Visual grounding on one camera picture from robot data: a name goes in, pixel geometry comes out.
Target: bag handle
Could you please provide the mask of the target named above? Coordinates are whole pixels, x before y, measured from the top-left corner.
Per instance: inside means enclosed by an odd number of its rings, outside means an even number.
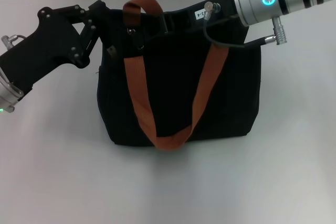
[[[141,25],[141,8],[149,15],[159,17],[163,14],[161,6],[156,0],[131,0],[128,1],[123,11],[123,21],[126,26]]]
[[[155,0],[154,2],[155,4],[152,7],[149,5],[150,3],[153,3],[153,0],[132,0],[128,2],[125,5],[126,8],[124,6],[123,9],[125,25],[140,25],[141,8],[146,12],[149,11],[149,14],[152,15],[161,14],[162,9],[158,9],[157,5],[159,4]],[[162,150],[174,150],[180,148],[192,135],[197,123],[205,111],[209,96],[222,71],[228,52],[228,48],[218,47],[214,44],[211,45],[193,101],[192,124],[177,132],[175,135],[168,137],[157,137],[156,135],[156,126],[149,101],[143,56],[124,58],[128,89],[135,114],[138,118],[139,126],[156,148]]]

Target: white table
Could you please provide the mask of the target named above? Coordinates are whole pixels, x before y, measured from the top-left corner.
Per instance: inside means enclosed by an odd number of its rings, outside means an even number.
[[[94,1],[0,0],[0,35],[31,34],[44,6]],[[202,0],[158,1],[175,10]],[[335,11],[283,18],[288,43],[262,49],[260,112],[246,137],[173,153],[110,141],[96,101],[99,41],[89,67],[61,66],[0,115],[0,223],[335,224]],[[271,32],[258,24],[247,39]]]

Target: bag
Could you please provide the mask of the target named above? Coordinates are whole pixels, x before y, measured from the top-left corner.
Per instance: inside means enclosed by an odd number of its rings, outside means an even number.
[[[155,0],[110,11],[113,46],[103,46],[97,97],[112,141],[173,150],[188,141],[246,135],[259,108],[260,47],[211,45],[201,29],[146,40],[144,30],[155,34],[162,15]],[[242,44],[247,30],[232,19],[209,34]]]

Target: black fabric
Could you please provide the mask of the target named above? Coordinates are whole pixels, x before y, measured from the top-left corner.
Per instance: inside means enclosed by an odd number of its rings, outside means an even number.
[[[143,15],[143,26],[151,22]],[[242,44],[247,30],[238,19],[233,19],[210,27],[209,34],[222,42]],[[126,28],[119,32],[124,39],[113,41],[117,54],[111,56],[103,50],[98,106],[109,136],[116,144],[152,146],[134,113],[123,58],[144,56],[157,135],[170,136],[191,124],[192,102],[210,43],[199,30],[156,38],[135,53],[124,49],[132,44],[124,31]],[[260,48],[230,49],[190,141],[243,136],[251,130],[259,108],[260,67]]]

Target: metal joint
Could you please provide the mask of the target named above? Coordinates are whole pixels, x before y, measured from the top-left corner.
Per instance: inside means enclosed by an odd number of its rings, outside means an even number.
[[[0,68],[0,110],[12,113],[15,110],[14,105],[23,96],[23,91],[11,84]]]

